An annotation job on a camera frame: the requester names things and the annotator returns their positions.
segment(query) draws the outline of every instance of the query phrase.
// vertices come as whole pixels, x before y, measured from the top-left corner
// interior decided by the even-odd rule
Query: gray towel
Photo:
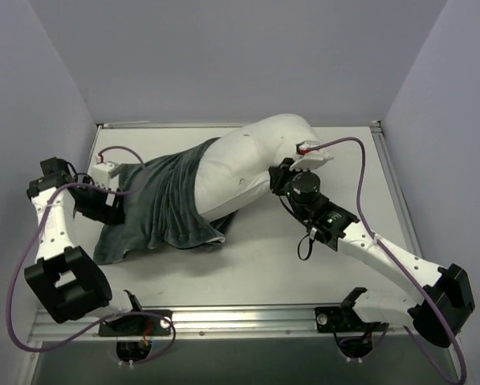
[[[119,188],[141,189],[124,197],[124,223],[103,227],[94,250],[97,264],[120,261],[130,250],[154,249],[162,242],[178,249],[191,249],[224,238],[234,213],[207,222],[197,213],[193,192],[199,162],[217,139],[150,160],[145,164],[147,181],[143,186],[140,165],[120,166]]]

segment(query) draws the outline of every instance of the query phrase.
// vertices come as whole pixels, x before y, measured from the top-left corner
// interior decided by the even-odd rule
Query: pillow
[[[269,167],[279,166],[284,158],[297,160],[295,145],[305,140],[319,138],[306,120],[292,114],[272,116],[223,136],[199,163],[197,212],[215,221],[255,201],[269,191]]]

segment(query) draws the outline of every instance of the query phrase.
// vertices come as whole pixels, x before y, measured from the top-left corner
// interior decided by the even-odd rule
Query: dark green cloth
[[[217,139],[150,160],[145,164],[146,181],[139,164],[120,166],[119,188],[140,191],[124,197],[122,225],[103,227],[94,250],[97,264],[120,261],[130,250],[154,249],[162,242],[178,249],[191,249],[224,237],[234,213],[209,223],[197,213],[194,200],[199,162]]]

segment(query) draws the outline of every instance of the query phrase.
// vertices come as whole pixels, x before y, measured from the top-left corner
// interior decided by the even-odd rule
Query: gray floor
[[[407,335],[387,337],[366,362],[347,364],[332,338],[178,341],[165,356],[132,370],[112,361],[113,342],[75,342],[42,355],[34,385],[442,384]],[[452,376],[448,352],[432,348]]]

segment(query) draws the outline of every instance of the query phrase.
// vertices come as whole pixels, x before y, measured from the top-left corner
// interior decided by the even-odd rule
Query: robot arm
[[[73,182],[65,160],[51,158],[41,162],[41,168],[43,177],[31,181],[27,190],[39,223],[55,190]],[[117,168],[112,162],[97,164],[91,178],[108,188]],[[108,225],[124,222],[122,197],[115,196],[112,205],[107,205],[107,198],[108,194],[89,188],[63,190],[51,205],[35,263],[24,269],[26,282],[58,323],[140,310],[134,295],[111,289],[100,268],[75,241],[74,211]]]
[[[293,162],[286,159],[278,167],[270,168],[271,191],[288,199],[291,209],[287,207],[287,211],[304,225],[310,245],[319,241],[350,255],[394,282],[404,292],[390,295],[355,288],[340,305],[342,316],[336,322],[340,326],[372,322],[413,325],[429,342],[448,347],[449,338],[428,303],[377,241],[383,241],[425,289],[454,334],[474,311],[474,298],[465,270],[454,264],[446,269],[421,259],[378,234],[372,239],[372,234],[356,215],[320,193],[320,178],[316,174],[293,170]]]

